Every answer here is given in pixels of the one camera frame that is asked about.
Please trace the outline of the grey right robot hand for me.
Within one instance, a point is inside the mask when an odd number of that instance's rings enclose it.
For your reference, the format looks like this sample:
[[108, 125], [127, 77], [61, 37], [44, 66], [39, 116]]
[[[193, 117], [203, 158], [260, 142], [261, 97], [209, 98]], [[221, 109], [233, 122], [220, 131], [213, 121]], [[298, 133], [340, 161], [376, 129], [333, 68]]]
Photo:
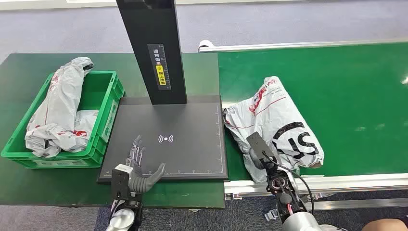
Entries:
[[276, 155], [270, 150], [262, 150], [261, 157], [257, 155], [257, 152], [251, 148], [250, 149], [250, 158], [254, 163], [255, 167], [258, 169], [270, 169], [277, 168], [276, 163], [280, 164], [280, 160]]

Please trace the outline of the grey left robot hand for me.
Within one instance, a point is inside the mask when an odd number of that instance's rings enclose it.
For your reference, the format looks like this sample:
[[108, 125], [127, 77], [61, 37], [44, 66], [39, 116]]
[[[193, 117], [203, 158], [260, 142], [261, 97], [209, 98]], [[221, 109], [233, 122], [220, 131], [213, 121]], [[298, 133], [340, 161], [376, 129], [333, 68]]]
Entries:
[[165, 163], [161, 163], [158, 169], [150, 176], [143, 176], [141, 161], [145, 147], [142, 146], [141, 135], [138, 135], [130, 148], [129, 156], [126, 159], [126, 165], [132, 167], [133, 170], [129, 174], [128, 186], [133, 193], [148, 192], [164, 175]]

